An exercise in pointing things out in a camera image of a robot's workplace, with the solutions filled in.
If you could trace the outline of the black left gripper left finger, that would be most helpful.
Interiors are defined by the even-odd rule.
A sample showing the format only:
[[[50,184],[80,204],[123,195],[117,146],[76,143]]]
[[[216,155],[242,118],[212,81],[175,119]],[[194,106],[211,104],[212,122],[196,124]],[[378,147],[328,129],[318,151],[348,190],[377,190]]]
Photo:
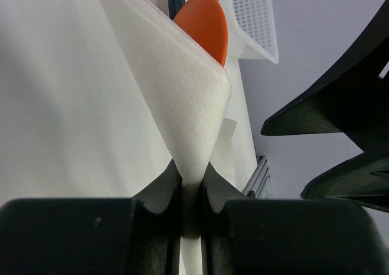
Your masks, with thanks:
[[[16,199],[1,208],[2,274],[177,274],[174,162],[131,198]]]

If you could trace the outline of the white paper napkin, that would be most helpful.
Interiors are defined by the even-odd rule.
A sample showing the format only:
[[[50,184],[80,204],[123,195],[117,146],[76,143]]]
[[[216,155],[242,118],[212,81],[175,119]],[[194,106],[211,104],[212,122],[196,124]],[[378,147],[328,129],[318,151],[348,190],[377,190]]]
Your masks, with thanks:
[[[150,0],[99,1],[182,178],[182,260],[201,274],[196,199],[231,95],[227,72]]]

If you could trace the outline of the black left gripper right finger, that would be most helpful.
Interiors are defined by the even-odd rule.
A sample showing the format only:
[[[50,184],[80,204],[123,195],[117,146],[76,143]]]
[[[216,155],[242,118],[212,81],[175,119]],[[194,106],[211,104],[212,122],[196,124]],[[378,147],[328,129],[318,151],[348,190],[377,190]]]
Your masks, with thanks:
[[[201,183],[204,274],[387,274],[388,253],[351,202],[248,198],[208,165]]]

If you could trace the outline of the orange plastic spoon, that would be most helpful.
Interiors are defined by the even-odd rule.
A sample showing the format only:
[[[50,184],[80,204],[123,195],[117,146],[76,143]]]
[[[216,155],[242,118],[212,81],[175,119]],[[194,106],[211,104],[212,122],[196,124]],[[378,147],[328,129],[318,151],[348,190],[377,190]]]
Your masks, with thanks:
[[[229,35],[227,20],[219,1],[188,0],[173,22],[221,66],[225,66]]]

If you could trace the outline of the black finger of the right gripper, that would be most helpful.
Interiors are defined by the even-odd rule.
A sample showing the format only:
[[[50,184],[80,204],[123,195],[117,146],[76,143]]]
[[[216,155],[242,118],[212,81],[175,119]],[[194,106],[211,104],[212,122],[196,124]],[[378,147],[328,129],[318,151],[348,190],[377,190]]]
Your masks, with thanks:
[[[388,212],[388,158],[353,158],[311,180],[301,198],[339,199]]]
[[[265,136],[343,132],[361,150],[388,143],[388,2],[308,89],[270,116]]]

